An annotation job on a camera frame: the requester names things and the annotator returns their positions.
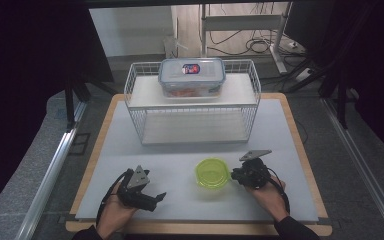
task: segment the white board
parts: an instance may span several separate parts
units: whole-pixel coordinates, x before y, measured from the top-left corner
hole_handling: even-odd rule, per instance
[[[203,159],[219,157],[229,169],[240,167],[248,150],[270,149],[263,157],[287,184],[291,215],[299,221],[318,221],[317,211],[279,100],[262,99],[248,143],[142,146],[125,103],[120,101],[108,129],[77,219],[94,219],[108,187],[127,168],[150,170],[144,194],[167,192],[154,212],[138,211],[135,219],[156,220],[271,220],[236,181],[220,190],[196,184],[194,168]]]

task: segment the container lid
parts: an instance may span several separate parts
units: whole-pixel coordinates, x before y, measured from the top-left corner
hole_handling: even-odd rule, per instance
[[[198,185],[211,189],[222,188],[230,179],[225,161],[219,158],[207,158],[195,167]]]
[[[226,74],[220,58],[178,58],[161,62],[160,83],[224,82]]]

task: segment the person's arm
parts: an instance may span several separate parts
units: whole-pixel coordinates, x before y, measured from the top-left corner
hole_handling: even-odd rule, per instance
[[[98,226],[91,226],[89,229],[81,230],[76,233],[73,240],[106,240],[116,231],[122,231],[133,214],[138,210],[124,206],[116,195],[118,183],[106,201],[105,208],[99,219]]]
[[[286,184],[283,181],[280,182],[282,187],[285,188]],[[275,221],[274,226],[281,239],[320,239],[311,229],[289,216],[289,213],[286,211],[285,202],[273,184],[268,182],[260,189],[252,189],[248,187],[246,189],[254,196],[258,204],[273,217]]]

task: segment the black cloth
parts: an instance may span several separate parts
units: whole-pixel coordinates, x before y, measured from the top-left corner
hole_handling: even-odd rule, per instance
[[[292,217],[286,217],[274,224],[276,231],[282,240],[319,240],[319,236]],[[73,240],[102,240],[92,225],[74,235]]]
[[[302,223],[288,216],[280,222],[275,222],[274,227],[282,240],[316,240],[320,239],[316,233]]]

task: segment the yellow-green bowl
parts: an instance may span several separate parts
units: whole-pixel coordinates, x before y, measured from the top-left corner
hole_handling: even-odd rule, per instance
[[[199,186],[219,189],[230,179],[225,161],[219,158],[206,158],[195,167],[196,181]]]

